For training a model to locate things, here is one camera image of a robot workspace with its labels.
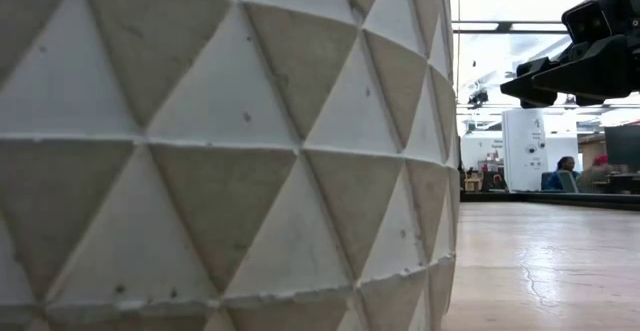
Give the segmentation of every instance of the polished concrete floor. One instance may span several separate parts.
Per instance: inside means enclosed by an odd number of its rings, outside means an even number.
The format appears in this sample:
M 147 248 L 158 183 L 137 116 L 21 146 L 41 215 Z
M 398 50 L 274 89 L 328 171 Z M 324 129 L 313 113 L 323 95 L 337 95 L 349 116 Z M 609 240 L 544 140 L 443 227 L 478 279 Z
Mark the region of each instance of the polished concrete floor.
M 444 331 L 640 330 L 640 213 L 464 203 Z

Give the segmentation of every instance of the geometric concrete surface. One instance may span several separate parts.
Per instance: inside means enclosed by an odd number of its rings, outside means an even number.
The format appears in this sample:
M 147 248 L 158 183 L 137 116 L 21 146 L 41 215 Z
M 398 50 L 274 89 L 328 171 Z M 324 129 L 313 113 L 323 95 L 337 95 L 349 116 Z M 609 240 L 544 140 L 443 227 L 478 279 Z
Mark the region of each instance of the geometric concrete surface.
M 0 0 L 0 330 L 428 331 L 447 0 Z

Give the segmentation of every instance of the white wall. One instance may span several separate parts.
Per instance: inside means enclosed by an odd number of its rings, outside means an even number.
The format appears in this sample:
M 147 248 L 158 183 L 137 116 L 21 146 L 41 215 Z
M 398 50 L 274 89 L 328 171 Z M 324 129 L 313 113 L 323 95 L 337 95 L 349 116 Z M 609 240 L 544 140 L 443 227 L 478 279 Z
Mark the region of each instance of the white wall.
M 558 160 L 564 156 L 571 156 L 576 160 L 575 171 L 582 172 L 578 151 L 578 137 L 576 134 L 549 135 L 547 134 L 547 167 L 555 171 Z
M 460 139 L 460 153 L 462 164 L 468 170 L 473 167 L 478 169 L 478 162 L 485 160 L 488 153 L 498 150 L 500 158 L 504 158 L 504 145 L 502 131 L 476 131 L 464 135 Z

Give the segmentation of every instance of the black robotic gripper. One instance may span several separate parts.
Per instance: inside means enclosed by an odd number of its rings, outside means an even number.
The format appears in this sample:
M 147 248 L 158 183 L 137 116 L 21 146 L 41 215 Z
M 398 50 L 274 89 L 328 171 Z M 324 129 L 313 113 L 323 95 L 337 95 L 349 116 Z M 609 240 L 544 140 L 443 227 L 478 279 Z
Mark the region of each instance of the black robotic gripper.
M 640 0 L 586 0 L 562 15 L 571 45 L 554 60 L 519 65 L 500 86 L 523 108 L 553 105 L 558 92 L 578 106 L 627 97 L 640 90 Z

